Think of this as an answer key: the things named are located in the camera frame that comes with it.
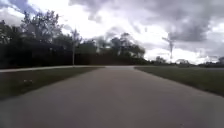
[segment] grass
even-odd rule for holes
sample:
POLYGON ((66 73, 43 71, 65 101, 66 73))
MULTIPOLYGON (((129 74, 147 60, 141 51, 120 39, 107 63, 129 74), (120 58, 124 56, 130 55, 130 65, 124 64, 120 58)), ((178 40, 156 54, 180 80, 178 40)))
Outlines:
POLYGON ((224 70, 174 67, 136 67, 136 69, 224 96, 224 70))
POLYGON ((94 67, 45 69, 0 73, 0 100, 94 70, 94 67))

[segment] road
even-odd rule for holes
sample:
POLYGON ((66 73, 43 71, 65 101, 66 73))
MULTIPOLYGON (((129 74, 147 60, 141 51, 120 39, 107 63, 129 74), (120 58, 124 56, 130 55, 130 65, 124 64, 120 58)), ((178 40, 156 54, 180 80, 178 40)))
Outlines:
POLYGON ((107 67, 0 103, 1 128, 223 128, 224 98, 107 67))

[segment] pole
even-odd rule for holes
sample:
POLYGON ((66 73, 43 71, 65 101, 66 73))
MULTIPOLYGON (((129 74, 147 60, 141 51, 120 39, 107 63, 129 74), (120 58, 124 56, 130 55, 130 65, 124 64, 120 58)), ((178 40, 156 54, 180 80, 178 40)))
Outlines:
POLYGON ((72 65, 75 65, 75 43, 72 42, 72 65))

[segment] tree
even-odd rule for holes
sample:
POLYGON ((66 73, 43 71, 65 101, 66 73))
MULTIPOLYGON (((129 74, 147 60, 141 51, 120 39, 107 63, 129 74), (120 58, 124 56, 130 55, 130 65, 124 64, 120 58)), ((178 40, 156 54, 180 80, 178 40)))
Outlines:
POLYGON ((37 13, 32 19, 28 12, 24 12, 21 28, 25 36, 33 36, 40 42, 51 42, 61 34, 61 25, 58 24, 59 15, 54 11, 37 13))
POLYGON ((166 63, 166 60, 163 59, 163 58, 160 57, 160 56, 157 56, 157 57, 156 57, 156 62, 158 62, 158 63, 166 63))
POLYGON ((224 64, 224 57, 219 58, 219 63, 224 64))

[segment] sky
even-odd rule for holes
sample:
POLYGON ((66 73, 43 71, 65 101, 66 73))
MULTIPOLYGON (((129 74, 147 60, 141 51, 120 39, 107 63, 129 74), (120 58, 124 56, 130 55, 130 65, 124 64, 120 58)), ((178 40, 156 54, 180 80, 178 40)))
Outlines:
POLYGON ((216 61, 224 56, 223 0, 0 0, 0 20, 19 25, 22 12, 53 10, 63 32, 77 29, 84 38, 129 33, 146 49, 145 58, 191 63, 216 61))

